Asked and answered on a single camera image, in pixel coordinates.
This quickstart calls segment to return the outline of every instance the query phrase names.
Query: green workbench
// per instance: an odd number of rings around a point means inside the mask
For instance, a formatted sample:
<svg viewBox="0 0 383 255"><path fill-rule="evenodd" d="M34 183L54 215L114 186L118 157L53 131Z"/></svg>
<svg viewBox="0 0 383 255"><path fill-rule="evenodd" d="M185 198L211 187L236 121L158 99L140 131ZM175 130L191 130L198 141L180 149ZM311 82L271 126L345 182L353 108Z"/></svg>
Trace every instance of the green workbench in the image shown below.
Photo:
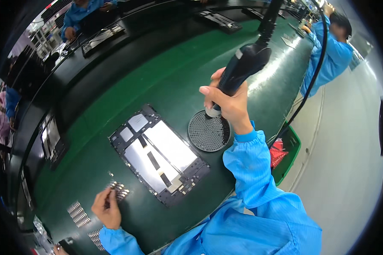
<svg viewBox="0 0 383 255"><path fill-rule="evenodd" d="M312 44L288 26L296 20L278 18L269 47L267 66L249 78L248 112L267 139L281 128L291 109L307 68ZM138 181L110 146L108 136L145 103L188 141L190 118L203 109L199 86L224 67L235 51L258 38L258 21L242 23L233 35L218 30L197 36L158 55L134 70L101 95L67 132L69 151L55 171L45 167L35 185L36 214L54 241L72 237L77 254L106 254L87 236L102 227L91 212L96 194L111 180L122 182L131 194L120 203L122 227L133 234L147 254L171 242L212 213L233 191L235 179L222 161L225 149L200 152L211 172L176 206L166 208ZM281 36L294 37L296 49ZM66 211L78 200L92 222L77 228Z"/></svg>

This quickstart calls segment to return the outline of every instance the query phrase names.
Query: black hair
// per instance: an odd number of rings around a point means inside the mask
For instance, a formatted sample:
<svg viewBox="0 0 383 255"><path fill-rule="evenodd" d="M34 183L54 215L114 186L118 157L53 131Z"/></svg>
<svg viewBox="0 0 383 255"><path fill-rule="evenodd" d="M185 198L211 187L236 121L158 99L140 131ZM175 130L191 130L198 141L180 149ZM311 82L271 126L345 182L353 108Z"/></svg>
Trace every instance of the black hair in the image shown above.
<svg viewBox="0 0 383 255"><path fill-rule="evenodd" d="M329 21L331 24L336 23L339 27L342 27L346 30L346 39L348 39L349 36L352 36L352 26L350 25L350 22L345 15L334 12L330 15Z"/></svg>

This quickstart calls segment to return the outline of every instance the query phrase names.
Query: white label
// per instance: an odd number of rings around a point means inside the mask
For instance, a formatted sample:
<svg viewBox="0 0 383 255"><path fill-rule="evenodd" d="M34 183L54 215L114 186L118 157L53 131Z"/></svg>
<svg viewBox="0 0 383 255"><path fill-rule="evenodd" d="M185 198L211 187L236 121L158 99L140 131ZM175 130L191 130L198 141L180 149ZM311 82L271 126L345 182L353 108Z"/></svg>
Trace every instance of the white label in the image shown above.
<svg viewBox="0 0 383 255"><path fill-rule="evenodd" d="M135 132L138 132L147 124L147 119L142 114L138 114L128 120L128 123L131 125Z"/></svg>
<svg viewBox="0 0 383 255"><path fill-rule="evenodd" d="M238 50L236 51L236 57L237 57L238 59L240 59L242 56L243 56L243 53L240 51L240 49L238 49Z"/></svg>

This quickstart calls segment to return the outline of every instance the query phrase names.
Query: green plastic bin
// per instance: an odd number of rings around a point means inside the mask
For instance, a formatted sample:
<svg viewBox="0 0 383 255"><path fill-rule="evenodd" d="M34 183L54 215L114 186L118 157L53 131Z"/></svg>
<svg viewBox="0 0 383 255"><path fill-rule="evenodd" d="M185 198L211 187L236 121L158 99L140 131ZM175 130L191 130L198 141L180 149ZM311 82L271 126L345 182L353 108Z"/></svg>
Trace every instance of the green plastic bin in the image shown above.
<svg viewBox="0 0 383 255"><path fill-rule="evenodd" d="M272 176L274 176L276 186L280 185L282 180L284 180L288 171L291 169L296 156L298 155L299 149L301 148L301 140L291 126L289 126L289 129L281 138L284 143L284 149L288 152L288 154L285 155L278 166L271 171Z"/></svg>

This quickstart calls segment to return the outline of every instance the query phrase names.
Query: hand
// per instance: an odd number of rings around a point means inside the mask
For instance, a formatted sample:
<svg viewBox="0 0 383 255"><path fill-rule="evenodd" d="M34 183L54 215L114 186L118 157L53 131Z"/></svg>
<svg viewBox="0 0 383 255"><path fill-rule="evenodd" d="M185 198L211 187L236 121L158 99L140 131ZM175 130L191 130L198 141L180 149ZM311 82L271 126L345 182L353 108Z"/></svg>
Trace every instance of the hand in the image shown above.
<svg viewBox="0 0 383 255"><path fill-rule="evenodd" d="M15 131L15 119L14 117L10 117L10 128Z"/></svg>
<svg viewBox="0 0 383 255"><path fill-rule="evenodd" d="M75 39L75 33L76 33L75 28L68 27L65 29L65 38L72 41L73 39Z"/></svg>
<svg viewBox="0 0 383 255"><path fill-rule="evenodd" d="M56 255L69 255L60 245L54 245L54 253Z"/></svg>
<svg viewBox="0 0 383 255"><path fill-rule="evenodd" d="M334 11L335 8L333 8L333 6L330 3L325 2L323 6L323 13L325 13L325 15L329 17Z"/></svg>
<svg viewBox="0 0 383 255"><path fill-rule="evenodd" d="M106 201L110 203L110 207L107 209L105 208ZM120 227L122 217L117 206L115 191L111 191L111 188L106 188L96 195L91 210L106 228L118 229Z"/></svg>
<svg viewBox="0 0 383 255"><path fill-rule="evenodd" d="M310 33L311 30L307 26L302 26L302 29L305 30L305 32Z"/></svg>
<svg viewBox="0 0 383 255"><path fill-rule="evenodd" d="M221 107L221 115L230 121L236 134L248 134L253 130L247 112L248 84L246 81L243 82L232 97L224 94L221 90L217 89L224 69L225 67L218 69L212 75L210 86L199 88L199 91L206 96L204 98L204 106L210 109L213 107L213 102L215 102Z"/></svg>
<svg viewBox="0 0 383 255"><path fill-rule="evenodd" d="M104 5L102 5L101 8L99 8L99 10L101 10L101 11L110 11L112 9L113 9L113 3L111 3L111 2L106 2L106 3L104 3Z"/></svg>

